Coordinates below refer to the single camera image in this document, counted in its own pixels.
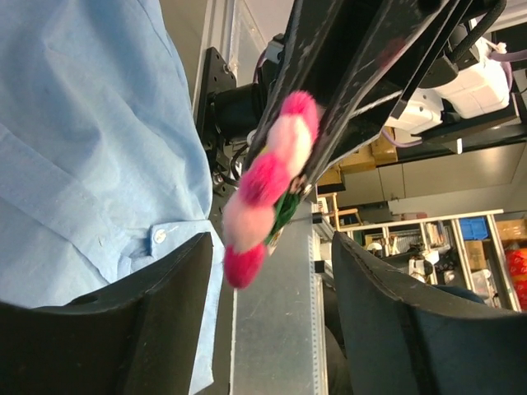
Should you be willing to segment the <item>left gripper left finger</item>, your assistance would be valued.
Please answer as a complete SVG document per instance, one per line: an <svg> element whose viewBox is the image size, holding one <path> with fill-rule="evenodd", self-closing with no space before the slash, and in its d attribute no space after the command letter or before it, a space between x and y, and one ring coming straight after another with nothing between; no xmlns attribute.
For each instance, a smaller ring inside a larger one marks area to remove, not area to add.
<svg viewBox="0 0 527 395"><path fill-rule="evenodd" d="M186 394L211 265L202 233L64 306L2 304L2 393Z"/></svg>

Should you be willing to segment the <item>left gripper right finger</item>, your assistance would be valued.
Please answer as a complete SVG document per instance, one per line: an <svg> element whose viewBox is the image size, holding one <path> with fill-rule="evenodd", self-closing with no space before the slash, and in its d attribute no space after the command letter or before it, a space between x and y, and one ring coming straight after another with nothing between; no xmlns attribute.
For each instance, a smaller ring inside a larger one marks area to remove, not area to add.
<svg viewBox="0 0 527 395"><path fill-rule="evenodd" d="M525 393L525 314L422 283L343 233L332 264L354 393Z"/></svg>

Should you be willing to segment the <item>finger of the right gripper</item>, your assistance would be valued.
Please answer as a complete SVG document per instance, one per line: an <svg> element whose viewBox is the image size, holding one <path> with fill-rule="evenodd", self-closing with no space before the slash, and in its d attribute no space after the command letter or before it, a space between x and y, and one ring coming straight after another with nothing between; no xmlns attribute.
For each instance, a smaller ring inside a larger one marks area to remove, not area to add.
<svg viewBox="0 0 527 395"><path fill-rule="evenodd" d="M451 1L346 1L329 48L310 76L325 107L301 175L305 197L332 164L373 142L401 111L448 38Z"/></svg>
<svg viewBox="0 0 527 395"><path fill-rule="evenodd" d="M263 149L285 99L306 91L325 111L305 171L326 167L353 112L387 71L380 59L386 16L385 1L294 2L277 78L246 166Z"/></svg>

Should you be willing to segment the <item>pink flower brooch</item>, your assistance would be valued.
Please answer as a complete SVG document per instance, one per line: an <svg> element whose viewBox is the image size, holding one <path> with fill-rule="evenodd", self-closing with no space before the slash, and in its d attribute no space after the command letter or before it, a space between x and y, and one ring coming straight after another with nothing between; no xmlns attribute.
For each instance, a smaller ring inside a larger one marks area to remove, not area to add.
<svg viewBox="0 0 527 395"><path fill-rule="evenodd" d="M292 92L269 129L263 150L241 175L238 189L223 210L223 266L232 287L249 286L263 266L277 203L304 168L318 132L315 99L306 91Z"/></svg>

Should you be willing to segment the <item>light blue button shirt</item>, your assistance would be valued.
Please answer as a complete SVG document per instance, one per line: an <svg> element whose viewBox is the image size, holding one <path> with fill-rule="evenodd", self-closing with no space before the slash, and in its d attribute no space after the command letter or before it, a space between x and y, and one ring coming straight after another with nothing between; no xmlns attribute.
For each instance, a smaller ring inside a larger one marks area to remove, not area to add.
<svg viewBox="0 0 527 395"><path fill-rule="evenodd" d="M59 307L195 235L212 265L186 394L213 381L224 248L157 1L1 4L1 306Z"/></svg>

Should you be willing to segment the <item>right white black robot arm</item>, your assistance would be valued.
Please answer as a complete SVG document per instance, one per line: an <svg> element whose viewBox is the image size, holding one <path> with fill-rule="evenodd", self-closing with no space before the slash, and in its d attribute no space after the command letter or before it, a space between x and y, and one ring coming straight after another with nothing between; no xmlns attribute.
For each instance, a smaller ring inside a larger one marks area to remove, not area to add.
<svg viewBox="0 0 527 395"><path fill-rule="evenodd" d="M253 135L245 158L262 150L282 102L307 91L324 108L320 136L301 169L307 194L325 170L374 141L418 90L449 98L483 55L477 40L503 13L503 1L296 1L284 34L269 44L257 81L237 86L214 48L207 50L197 129L224 190L235 160L223 149Z"/></svg>

